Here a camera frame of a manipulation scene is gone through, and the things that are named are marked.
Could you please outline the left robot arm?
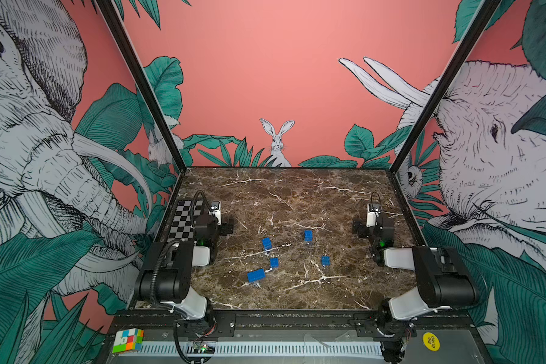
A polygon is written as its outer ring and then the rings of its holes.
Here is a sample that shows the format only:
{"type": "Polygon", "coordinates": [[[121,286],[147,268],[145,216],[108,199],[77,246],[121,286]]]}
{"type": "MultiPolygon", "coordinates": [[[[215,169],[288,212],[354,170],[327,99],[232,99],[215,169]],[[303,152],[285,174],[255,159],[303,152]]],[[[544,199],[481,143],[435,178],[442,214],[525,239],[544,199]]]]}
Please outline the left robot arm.
{"type": "Polygon", "coordinates": [[[213,265],[218,240],[234,232],[234,220],[223,222],[204,212],[177,216],[175,235],[165,243],[153,244],[136,279],[135,297],[153,308],[178,316],[177,321],[196,336],[212,334],[216,319],[212,303],[191,287],[193,270],[213,265]]]}

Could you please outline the long blue lego brick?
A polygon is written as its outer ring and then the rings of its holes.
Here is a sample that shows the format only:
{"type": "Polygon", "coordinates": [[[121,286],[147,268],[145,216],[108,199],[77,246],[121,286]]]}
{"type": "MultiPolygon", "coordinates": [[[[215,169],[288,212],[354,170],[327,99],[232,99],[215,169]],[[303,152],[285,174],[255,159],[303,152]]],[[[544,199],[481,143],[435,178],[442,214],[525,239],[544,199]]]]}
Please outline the long blue lego brick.
{"type": "Polygon", "coordinates": [[[263,268],[257,269],[255,271],[250,271],[247,274],[247,281],[250,283],[260,281],[266,276],[265,270],[263,268]]]}

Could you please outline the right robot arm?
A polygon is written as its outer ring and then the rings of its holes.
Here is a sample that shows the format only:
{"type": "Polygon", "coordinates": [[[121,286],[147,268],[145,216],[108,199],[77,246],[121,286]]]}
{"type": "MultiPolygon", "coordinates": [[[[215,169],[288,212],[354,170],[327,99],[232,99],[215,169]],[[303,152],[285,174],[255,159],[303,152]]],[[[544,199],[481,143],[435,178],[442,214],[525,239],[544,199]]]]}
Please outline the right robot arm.
{"type": "Polygon", "coordinates": [[[479,289],[455,248],[395,248],[394,221],[381,215],[354,220],[352,232],[370,242],[370,255],[377,265],[415,273],[415,288],[381,302],[375,318],[381,336],[400,337],[410,321],[421,315],[478,303],[479,289]]]}

